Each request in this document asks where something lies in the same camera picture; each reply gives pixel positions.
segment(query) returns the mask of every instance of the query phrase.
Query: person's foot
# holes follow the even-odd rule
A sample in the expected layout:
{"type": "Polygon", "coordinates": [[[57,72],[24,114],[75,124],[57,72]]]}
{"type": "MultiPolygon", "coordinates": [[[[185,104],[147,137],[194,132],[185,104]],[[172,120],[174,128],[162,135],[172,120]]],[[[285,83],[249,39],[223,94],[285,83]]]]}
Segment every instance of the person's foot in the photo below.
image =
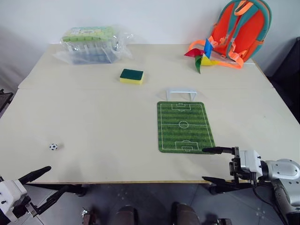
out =
{"type": "Polygon", "coordinates": [[[171,225],[200,225],[200,220],[192,207],[174,202],[171,209],[171,225]]]}
{"type": "Polygon", "coordinates": [[[112,225],[137,225],[137,211],[131,205],[122,207],[114,217],[112,225]]]}

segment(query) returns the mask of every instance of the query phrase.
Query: plastic bag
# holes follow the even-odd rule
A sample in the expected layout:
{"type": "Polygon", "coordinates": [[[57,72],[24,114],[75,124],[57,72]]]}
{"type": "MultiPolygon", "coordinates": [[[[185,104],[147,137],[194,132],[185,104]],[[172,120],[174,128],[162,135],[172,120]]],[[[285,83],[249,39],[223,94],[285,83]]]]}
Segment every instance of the plastic bag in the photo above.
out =
{"type": "Polygon", "coordinates": [[[114,63],[132,57],[126,48],[132,37],[112,26],[73,27],[60,40],[64,51],[54,56],[69,64],[114,63]]]}

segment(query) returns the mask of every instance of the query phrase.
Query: white table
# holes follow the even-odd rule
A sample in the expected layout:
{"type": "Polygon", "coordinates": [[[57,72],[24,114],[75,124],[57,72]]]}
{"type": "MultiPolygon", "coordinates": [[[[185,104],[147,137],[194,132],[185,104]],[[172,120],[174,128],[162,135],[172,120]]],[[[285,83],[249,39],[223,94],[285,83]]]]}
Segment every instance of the white table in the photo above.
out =
{"type": "Polygon", "coordinates": [[[56,47],[20,84],[0,119],[5,179],[46,165],[52,170],[39,183],[231,179],[232,155],[159,152],[156,104],[172,86],[198,90],[195,101],[205,104],[217,146],[254,149],[263,160],[300,162],[300,126],[254,64],[242,70],[203,67],[199,75],[194,60],[182,56],[184,45],[135,45],[137,60],[70,66],[51,57],[56,47]],[[123,68],[145,71],[145,83],[120,83],[123,68]],[[50,143],[60,149],[49,150],[50,143]]]}

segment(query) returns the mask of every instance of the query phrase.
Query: center circle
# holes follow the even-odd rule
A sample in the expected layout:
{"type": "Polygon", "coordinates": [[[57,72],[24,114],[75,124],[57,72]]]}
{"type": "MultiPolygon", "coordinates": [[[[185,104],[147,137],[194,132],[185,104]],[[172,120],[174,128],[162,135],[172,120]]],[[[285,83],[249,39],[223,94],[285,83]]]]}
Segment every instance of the center circle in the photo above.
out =
{"type": "Polygon", "coordinates": [[[179,127],[181,127],[182,129],[188,128],[188,122],[186,122],[186,121],[180,121],[179,122],[179,127]]]}

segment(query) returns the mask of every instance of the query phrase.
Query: black cable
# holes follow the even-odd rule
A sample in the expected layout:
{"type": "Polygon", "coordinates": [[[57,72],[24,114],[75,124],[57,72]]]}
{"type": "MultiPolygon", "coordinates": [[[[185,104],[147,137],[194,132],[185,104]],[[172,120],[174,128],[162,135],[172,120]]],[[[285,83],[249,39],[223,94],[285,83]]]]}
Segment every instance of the black cable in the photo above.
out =
{"type": "Polygon", "coordinates": [[[280,211],[277,207],[275,207],[272,203],[267,202],[266,200],[262,199],[262,198],[258,195],[258,193],[257,193],[257,191],[256,191],[256,188],[257,188],[257,187],[252,188],[253,193],[255,194],[255,196],[256,196],[259,200],[261,200],[262,202],[264,202],[264,203],[270,205],[270,206],[273,208],[273,210],[277,213],[277,215],[279,216],[281,222],[282,222],[284,225],[288,225],[288,223],[286,222],[286,220],[285,220],[284,216],[282,215],[281,211],[280,211]]]}

